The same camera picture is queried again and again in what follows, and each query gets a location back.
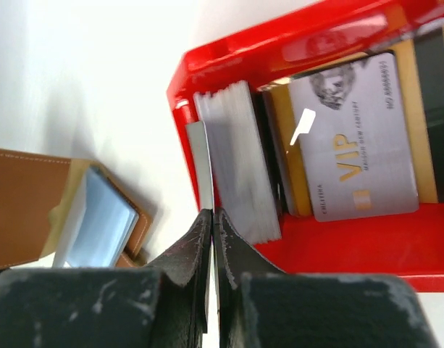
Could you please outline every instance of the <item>black magnetic stripe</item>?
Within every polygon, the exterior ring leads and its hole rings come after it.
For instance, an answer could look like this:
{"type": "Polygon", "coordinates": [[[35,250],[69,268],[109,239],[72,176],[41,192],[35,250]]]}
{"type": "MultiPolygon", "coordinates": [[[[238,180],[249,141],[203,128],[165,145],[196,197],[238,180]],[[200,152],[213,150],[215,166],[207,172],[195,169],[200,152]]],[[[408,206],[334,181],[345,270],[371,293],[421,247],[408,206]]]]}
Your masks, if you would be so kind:
{"type": "Polygon", "coordinates": [[[431,146],[437,199],[439,202],[444,202],[444,36],[442,29],[415,38],[414,49],[431,146]]]}

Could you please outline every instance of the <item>red plastic tray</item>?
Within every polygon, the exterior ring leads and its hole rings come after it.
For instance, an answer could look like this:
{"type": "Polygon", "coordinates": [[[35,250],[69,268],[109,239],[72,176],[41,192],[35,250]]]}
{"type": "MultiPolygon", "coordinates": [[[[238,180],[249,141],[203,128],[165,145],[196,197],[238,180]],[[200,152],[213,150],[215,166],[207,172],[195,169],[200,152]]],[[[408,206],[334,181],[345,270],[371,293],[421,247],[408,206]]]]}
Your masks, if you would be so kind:
{"type": "MultiPolygon", "coordinates": [[[[198,120],[195,92],[215,92],[238,80],[256,90],[439,17],[444,17],[441,0],[324,0],[187,52],[167,98],[196,201],[196,172],[185,131],[186,124],[198,120]]],[[[281,227],[281,240],[256,248],[287,272],[392,273],[418,291],[444,291],[444,204],[421,204],[407,215],[332,223],[285,215],[281,227]]]]}

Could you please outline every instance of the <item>brown leather wallet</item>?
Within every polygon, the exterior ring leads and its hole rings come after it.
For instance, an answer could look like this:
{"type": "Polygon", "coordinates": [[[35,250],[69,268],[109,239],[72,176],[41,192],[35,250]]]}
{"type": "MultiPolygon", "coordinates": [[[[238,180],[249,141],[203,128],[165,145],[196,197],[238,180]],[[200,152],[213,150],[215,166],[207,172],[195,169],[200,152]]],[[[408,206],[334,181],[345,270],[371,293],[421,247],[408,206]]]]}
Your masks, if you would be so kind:
{"type": "Polygon", "coordinates": [[[146,263],[141,245],[151,217],[100,163],[0,149],[0,269],[56,251],[75,192],[85,171],[99,167],[138,213],[117,267],[146,263]]]}

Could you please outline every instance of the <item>vip card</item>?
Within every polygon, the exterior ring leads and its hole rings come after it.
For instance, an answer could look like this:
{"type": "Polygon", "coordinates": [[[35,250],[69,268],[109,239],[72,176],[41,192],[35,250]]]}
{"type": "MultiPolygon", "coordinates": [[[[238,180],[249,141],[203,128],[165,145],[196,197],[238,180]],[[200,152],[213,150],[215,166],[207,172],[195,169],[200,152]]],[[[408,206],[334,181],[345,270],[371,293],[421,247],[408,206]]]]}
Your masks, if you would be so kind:
{"type": "Polygon", "coordinates": [[[290,83],[289,93],[318,221],[418,208],[392,53],[298,78],[290,83]],[[303,119],[310,115],[313,122],[303,119]],[[301,130],[301,124],[307,129],[301,130]]]}

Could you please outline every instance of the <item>white table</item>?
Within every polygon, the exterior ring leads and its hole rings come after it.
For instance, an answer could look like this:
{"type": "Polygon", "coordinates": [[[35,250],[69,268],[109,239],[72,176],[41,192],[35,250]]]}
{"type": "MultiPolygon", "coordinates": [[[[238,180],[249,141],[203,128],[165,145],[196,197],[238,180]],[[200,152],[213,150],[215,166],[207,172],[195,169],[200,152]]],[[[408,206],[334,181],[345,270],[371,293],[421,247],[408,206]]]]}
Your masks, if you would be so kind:
{"type": "MultiPolygon", "coordinates": [[[[181,54],[314,1],[0,0],[0,147],[101,160],[154,216],[154,258],[197,213],[165,96],[181,54]]],[[[444,294],[420,298],[444,347],[444,294]]]]}

